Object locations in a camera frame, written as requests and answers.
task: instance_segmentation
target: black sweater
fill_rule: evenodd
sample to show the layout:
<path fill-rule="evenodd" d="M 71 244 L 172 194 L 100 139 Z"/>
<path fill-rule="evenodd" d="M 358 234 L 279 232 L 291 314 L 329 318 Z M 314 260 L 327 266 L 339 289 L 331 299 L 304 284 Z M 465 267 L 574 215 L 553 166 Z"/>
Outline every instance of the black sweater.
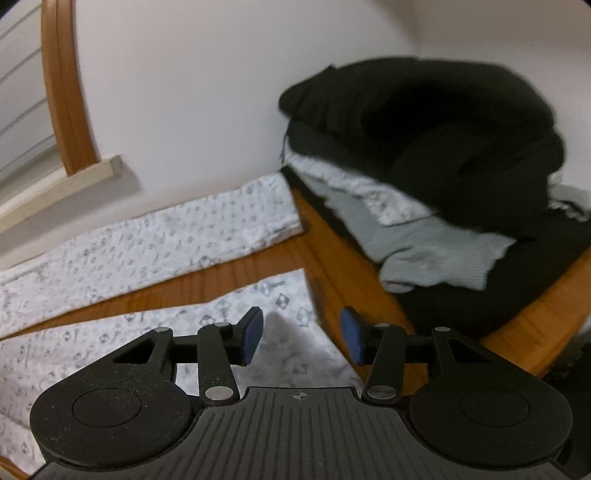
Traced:
<path fill-rule="evenodd" d="M 563 162 L 550 107 L 509 70 L 482 63 L 368 60 L 286 90 L 298 153 L 387 181 L 448 221 L 520 236 L 547 207 Z"/>

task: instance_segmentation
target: light gray cloth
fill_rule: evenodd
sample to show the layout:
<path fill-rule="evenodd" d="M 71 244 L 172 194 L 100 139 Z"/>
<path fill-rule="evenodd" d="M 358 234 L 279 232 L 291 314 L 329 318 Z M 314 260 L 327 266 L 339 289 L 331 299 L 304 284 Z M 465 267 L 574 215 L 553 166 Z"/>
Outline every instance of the light gray cloth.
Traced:
<path fill-rule="evenodd" d="M 439 283 L 484 290 L 488 272 L 515 243 L 497 233 L 455 227 L 437 216 L 381 226 L 359 198 L 298 175 L 326 199 L 326 206 L 343 221 L 365 254 L 373 262 L 384 262 L 379 279 L 393 293 Z"/>

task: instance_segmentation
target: wooden window frame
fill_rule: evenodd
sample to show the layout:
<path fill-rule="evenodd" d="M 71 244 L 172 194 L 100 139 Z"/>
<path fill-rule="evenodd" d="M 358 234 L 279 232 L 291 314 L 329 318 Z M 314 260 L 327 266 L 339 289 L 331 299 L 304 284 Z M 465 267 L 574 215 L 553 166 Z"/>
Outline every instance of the wooden window frame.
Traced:
<path fill-rule="evenodd" d="M 75 0 L 43 0 L 41 4 L 41 55 L 47 103 L 68 176 L 99 162 L 80 87 L 75 7 Z"/>

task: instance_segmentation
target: fabric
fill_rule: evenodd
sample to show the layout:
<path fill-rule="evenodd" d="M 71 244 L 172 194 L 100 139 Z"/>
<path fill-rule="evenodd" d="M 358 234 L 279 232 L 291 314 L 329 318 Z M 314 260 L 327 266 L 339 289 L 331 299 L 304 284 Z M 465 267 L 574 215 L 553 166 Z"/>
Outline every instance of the fabric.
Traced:
<path fill-rule="evenodd" d="M 518 235 L 564 160 L 552 110 L 506 68 L 386 58 L 287 89 L 290 146 L 387 182 L 450 223 Z"/>
<path fill-rule="evenodd" d="M 301 230 L 279 173 L 99 228 L 0 273 L 0 337 L 244 257 Z"/>
<path fill-rule="evenodd" d="M 282 171 L 290 185 L 328 225 L 363 254 L 355 237 L 342 220 L 325 207 L 321 198 L 290 168 Z M 495 263 L 484 291 L 440 284 L 397 294 L 396 299 L 417 333 L 428 335 L 432 328 L 446 325 L 472 338 L 488 335 L 542 296 L 591 247 L 591 222 L 569 219 L 560 210 L 548 210 L 524 233 L 525 238 L 509 247 L 505 256 Z M 581 334 L 588 336 L 584 329 Z"/>
<path fill-rule="evenodd" d="M 579 222 L 586 222 L 591 218 L 589 192 L 563 184 L 562 175 L 559 172 L 548 178 L 548 195 L 550 197 L 548 208 L 562 210 L 567 217 L 577 219 Z"/>
<path fill-rule="evenodd" d="M 313 157 L 305 157 L 286 145 L 284 160 L 300 174 L 321 180 L 330 188 L 360 197 L 382 226 L 412 222 L 433 215 L 424 203 L 387 183 L 378 182 L 354 170 L 345 170 Z"/>
<path fill-rule="evenodd" d="M 515 242 L 497 233 L 458 228 L 436 216 L 382 227 L 360 199 L 305 175 L 300 178 L 327 199 L 326 205 L 341 218 L 365 254 L 373 262 L 384 262 L 379 279 L 394 293 L 440 283 L 484 290 L 488 272 Z"/>
<path fill-rule="evenodd" d="M 251 306 L 265 316 L 252 363 L 232 367 L 241 394 L 246 387 L 343 387 L 362 383 L 317 322 L 303 270 L 267 278 L 201 305 L 119 315 L 57 327 L 0 342 L 0 456 L 27 473 L 44 463 L 29 430 L 35 399 L 54 383 L 145 332 L 168 326 L 193 335 L 214 322 L 237 323 Z M 176 383 L 198 394 L 197 366 L 178 366 Z"/>

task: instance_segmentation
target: wooden board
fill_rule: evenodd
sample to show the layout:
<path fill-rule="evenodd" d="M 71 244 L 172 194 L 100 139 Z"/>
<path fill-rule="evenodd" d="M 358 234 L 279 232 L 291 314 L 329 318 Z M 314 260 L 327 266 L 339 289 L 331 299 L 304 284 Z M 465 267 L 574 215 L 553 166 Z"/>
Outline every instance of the wooden board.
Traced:
<path fill-rule="evenodd" d="M 339 312 L 353 306 L 372 323 L 390 322 L 413 329 L 394 297 L 380 286 L 373 265 L 337 236 L 322 217 L 294 192 L 305 233 L 245 258 L 187 274 L 143 290 L 64 314 L 15 335 L 139 310 L 211 301 L 258 280 L 304 268 L 320 321 L 346 352 Z M 591 249 L 553 285 L 483 344 L 535 375 L 541 375 L 578 331 L 591 311 Z M 362 376 L 366 368 L 358 369 Z M 407 365 L 405 394 L 427 379 L 424 365 Z"/>

